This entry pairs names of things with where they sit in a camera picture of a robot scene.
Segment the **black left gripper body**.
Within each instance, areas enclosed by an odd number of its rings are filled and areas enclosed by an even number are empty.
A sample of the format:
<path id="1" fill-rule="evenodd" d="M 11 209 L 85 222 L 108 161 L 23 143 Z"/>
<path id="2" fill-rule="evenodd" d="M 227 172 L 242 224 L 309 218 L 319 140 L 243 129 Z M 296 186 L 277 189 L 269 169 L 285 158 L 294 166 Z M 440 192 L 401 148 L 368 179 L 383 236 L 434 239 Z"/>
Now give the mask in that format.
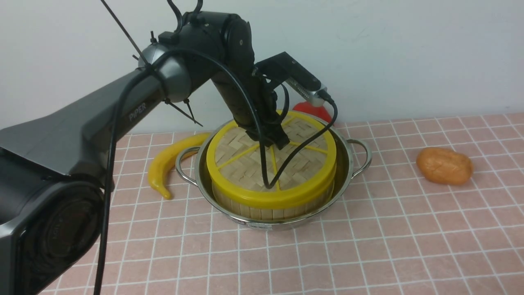
<path id="1" fill-rule="evenodd" d="M 276 120 L 279 114 L 276 105 L 266 88 L 266 84 L 260 78 L 253 77 L 250 72 L 234 72 L 247 93 L 251 104 L 256 110 L 265 136 L 280 136 L 283 129 Z M 211 78 L 213 84 L 221 94 L 238 126 L 246 131 L 258 135 L 256 124 L 247 100 L 237 84 L 225 72 L 218 72 Z"/>

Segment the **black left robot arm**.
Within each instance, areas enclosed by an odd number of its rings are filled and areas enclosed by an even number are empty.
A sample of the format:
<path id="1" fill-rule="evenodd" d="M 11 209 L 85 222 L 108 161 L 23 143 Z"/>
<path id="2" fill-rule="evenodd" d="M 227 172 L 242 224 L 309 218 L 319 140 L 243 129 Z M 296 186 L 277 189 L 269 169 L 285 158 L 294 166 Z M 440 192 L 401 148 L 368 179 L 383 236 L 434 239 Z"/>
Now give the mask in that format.
<path id="1" fill-rule="evenodd" d="M 38 294 L 107 235 L 116 143 L 159 103 L 211 80 L 251 139 L 288 144 L 276 95 L 254 73 L 250 24 L 200 8 L 176 15 L 176 30 L 151 39 L 131 73 L 1 130 L 2 295 Z"/>

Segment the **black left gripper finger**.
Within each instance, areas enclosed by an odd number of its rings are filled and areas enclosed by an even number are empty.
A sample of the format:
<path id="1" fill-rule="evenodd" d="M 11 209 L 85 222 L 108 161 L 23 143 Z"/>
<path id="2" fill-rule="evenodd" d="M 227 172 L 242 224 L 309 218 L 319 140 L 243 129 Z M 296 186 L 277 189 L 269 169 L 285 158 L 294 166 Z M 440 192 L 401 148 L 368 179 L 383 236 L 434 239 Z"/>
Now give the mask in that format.
<path id="1" fill-rule="evenodd" d="M 286 147 L 290 140 L 280 123 L 263 123 L 264 146 L 275 146 L 278 150 Z"/>

